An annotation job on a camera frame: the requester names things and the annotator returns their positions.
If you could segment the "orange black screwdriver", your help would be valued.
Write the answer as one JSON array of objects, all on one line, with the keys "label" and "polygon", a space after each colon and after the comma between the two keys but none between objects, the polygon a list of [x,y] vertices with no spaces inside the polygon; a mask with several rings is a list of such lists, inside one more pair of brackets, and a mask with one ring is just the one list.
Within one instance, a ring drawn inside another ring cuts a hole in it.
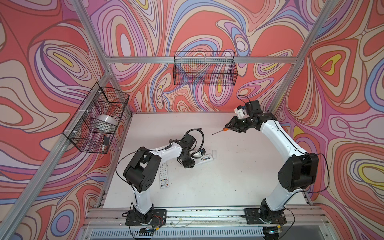
[{"label": "orange black screwdriver", "polygon": [[228,131],[228,130],[229,130],[228,128],[222,128],[220,131],[213,133],[212,136],[213,136],[213,135],[216,135],[216,134],[218,134],[218,133],[221,133],[221,132],[226,132],[226,131]]}]

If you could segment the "white remote control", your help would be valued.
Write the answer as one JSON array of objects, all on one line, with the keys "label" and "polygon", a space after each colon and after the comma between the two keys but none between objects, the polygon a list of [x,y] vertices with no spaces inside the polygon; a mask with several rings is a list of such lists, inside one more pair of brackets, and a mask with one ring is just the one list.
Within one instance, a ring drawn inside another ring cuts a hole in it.
[{"label": "white remote control", "polygon": [[212,162],[214,160],[212,154],[206,154],[201,158],[195,159],[195,166],[200,166],[205,163]]},{"label": "white remote control", "polygon": [[159,171],[160,189],[168,188],[170,186],[170,183],[169,183],[167,163],[160,164],[158,171]]}]

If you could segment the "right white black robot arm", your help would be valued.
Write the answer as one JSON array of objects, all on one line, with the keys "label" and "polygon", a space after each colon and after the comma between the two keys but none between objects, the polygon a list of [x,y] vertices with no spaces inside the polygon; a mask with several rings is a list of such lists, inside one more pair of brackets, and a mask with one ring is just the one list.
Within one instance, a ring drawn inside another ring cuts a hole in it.
[{"label": "right white black robot arm", "polygon": [[246,133],[256,129],[275,146],[283,159],[277,173],[279,183],[261,203],[260,221],[266,224],[277,221],[291,198],[315,183],[319,157],[300,147],[282,128],[272,113],[264,113],[259,101],[250,101],[234,109],[235,116],[225,125],[227,130]]}]

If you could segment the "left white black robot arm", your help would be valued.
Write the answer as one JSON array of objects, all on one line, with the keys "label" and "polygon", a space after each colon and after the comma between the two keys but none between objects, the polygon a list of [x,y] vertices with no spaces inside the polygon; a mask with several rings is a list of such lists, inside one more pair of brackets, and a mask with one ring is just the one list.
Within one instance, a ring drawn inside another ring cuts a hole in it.
[{"label": "left white black robot arm", "polygon": [[156,149],[140,147],[134,152],[123,176],[126,183],[133,188],[135,210],[139,214],[144,216],[153,210],[150,187],[160,165],[175,159],[185,169],[192,169],[197,160],[201,160],[206,154],[203,149],[204,142],[205,135],[201,129],[190,129],[180,140],[170,140],[163,147]]}]

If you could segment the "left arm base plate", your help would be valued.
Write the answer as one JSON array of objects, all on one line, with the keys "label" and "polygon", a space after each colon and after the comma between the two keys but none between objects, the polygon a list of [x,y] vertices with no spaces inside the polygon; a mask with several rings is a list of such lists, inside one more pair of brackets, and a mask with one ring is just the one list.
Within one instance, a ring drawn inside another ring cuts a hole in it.
[{"label": "left arm base plate", "polygon": [[146,214],[141,214],[135,208],[124,213],[126,226],[163,226],[166,224],[167,210],[149,210]]}]

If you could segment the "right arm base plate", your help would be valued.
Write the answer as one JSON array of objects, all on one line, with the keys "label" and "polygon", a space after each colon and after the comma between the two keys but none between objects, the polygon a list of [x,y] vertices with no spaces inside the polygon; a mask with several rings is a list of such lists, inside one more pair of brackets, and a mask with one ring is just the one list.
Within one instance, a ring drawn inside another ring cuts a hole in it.
[{"label": "right arm base plate", "polygon": [[287,223],[283,210],[271,211],[268,207],[246,208],[244,218],[249,225],[285,225]]}]

